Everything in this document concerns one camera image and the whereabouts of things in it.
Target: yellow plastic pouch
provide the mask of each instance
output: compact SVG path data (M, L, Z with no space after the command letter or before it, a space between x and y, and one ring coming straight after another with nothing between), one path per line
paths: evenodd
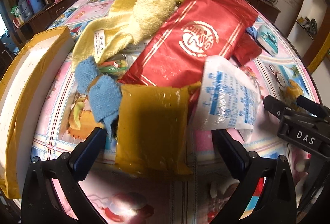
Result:
M151 178L190 175L184 163L189 87L123 85L116 166Z

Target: screw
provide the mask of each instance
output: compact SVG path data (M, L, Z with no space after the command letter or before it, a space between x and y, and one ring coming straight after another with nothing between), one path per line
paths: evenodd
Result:
M286 162L287 161L287 158L284 155L280 155L279 158L280 158L280 160L282 162Z
M258 157L258 153L256 153L255 151L249 151L249 156L251 157L251 158L257 158Z
M64 153L62 153L62 154L60 155L60 157L61 157L63 160L67 159L69 156L70 156L70 153L68 153L68 152L64 152Z
M35 157L32 158L31 161L32 161L32 163L35 164L35 163L36 163L37 161L39 161L39 160L40 160L40 158L39 158L38 156L35 156Z

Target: blue towel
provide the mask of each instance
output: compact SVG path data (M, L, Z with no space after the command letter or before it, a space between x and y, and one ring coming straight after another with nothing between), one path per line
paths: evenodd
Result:
M80 62L75 69L75 79L78 91L88 94L88 101L96 122L102 122L111 138L111 124L119 115L121 91L119 86L110 76L103 75L90 88L90 83L102 73L99 71L93 56Z
M250 35L255 39L255 41L257 41L258 31L255 29L255 27L253 27L253 26L248 27L248 28L246 28L245 31L246 31L248 34L250 34Z

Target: red plastic bag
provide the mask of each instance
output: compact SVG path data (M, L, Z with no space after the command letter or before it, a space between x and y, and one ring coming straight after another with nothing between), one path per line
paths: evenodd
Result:
M120 82L183 87L200 81L205 57L229 59L257 16L244 0L185 0Z
M261 48L257 43L248 35L244 33L234 49L233 56L236 58L238 64L244 66L252 59L261 54Z

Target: cardboard box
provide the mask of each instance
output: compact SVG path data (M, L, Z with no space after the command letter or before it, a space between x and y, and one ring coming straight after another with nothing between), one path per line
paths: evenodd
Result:
M36 34L0 82L0 188L9 199L21 197L42 105L73 46L67 26Z

